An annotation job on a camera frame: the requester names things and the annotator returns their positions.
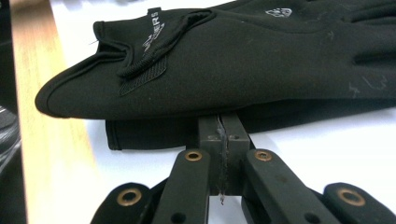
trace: black glove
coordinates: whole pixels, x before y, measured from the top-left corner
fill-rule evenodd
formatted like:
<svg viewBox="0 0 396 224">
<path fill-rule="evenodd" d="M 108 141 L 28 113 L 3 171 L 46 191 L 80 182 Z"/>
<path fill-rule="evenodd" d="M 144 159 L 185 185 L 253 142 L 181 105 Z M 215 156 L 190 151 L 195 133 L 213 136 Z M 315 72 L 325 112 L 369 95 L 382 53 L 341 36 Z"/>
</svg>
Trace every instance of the black glove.
<svg viewBox="0 0 396 224">
<path fill-rule="evenodd" d="M 96 22 L 96 54 L 38 93 L 53 117 L 199 116 L 288 99 L 395 99 L 394 0 L 252 0 Z"/>
</svg>

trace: scratch mark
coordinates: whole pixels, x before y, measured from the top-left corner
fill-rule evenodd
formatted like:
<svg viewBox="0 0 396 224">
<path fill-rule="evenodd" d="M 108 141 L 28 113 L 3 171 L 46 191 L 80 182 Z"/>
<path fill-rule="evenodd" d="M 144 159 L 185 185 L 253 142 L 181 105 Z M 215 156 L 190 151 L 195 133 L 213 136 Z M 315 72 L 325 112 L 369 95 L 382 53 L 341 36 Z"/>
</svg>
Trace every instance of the scratch mark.
<svg viewBox="0 0 396 224">
<path fill-rule="evenodd" d="M 373 90 L 382 91 L 387 87 L 388 80 L 383 75 L 362 78 Z"/>
<path fill-rule="evenodd" d="M 352 91 L 352 92 L 353 92 L 353 96 L 352 96 L 353 99 L 355 99 L 356 96 L 357 96 L 359 93 L 361 93 L 361 92 L 359 91 L 359 89 L 358 89 L 357 87 L 352 86 L 352 84 L 351 84 L 350 82 L 349 82 L 349 91 Z"/>
</svg>

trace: printed logo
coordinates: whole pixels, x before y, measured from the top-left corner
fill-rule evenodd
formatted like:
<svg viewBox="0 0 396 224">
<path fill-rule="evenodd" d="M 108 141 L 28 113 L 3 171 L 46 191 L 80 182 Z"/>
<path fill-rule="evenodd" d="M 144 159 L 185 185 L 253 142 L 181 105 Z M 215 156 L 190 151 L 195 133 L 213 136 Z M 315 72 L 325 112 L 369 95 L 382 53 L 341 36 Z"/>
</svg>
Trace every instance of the printed logo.
<svg viewBox="0 0 396 224">
<path fill-rule="evenodd" d="M 148 36 L 148 40 L 143 43 L 142 47 L 145 48 L 145 52 L 151 46 L 152 41 L 157 39 L 158 35 L 161 33 L 161 30 L 165 26 L 165 23 L 160 23 L 160 17 L 158 16 L 158 12 L 151 13 L 151 21 L 153 27 L 153 34 Z"/>
<path fill-rule="evenodd" d="M 291 15 L 292 10 L 290 8 L 275 8 L 272 10 L 265 11 L 268 15 L 273 17 L 287 18 Z"/>
</svg>

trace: white surface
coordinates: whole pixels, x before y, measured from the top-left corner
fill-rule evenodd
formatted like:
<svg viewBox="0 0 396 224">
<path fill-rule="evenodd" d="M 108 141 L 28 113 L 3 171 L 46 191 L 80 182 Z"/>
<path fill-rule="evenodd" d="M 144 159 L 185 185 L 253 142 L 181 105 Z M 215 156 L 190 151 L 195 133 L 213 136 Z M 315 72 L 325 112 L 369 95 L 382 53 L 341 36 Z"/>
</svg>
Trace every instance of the white surface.
<svg viewBox="0 0 396 224">
<path fill-rule="evenodd" d="M 95 53 L 95 21 L 137 18 L 151 7 L 210 7 L 224 2 L 228 1 L 51 0 L 51 5 L 66 62 L 71 66 Z M 105 122 L 87 120 L 86 124 L 97 168 L 106 183 L 98 197 L 106 197 L 126 182 L 153 187 L 169 176 L 177 153 L 183 149 L 111 151 Z M 309 188 L 322 192 L 328 184 L 347 182 L 365 189 L 396 213 L 395 134 L 396 108 L 392 108 L 255 133 L 251 138 L 256 147 L 277 153 Z M 209 210 L 211 224 L 246 223 L 238 197 L 227 197 L 225 205 L 220 205 L 219 197 L 211 197 Z"/>
</svg>

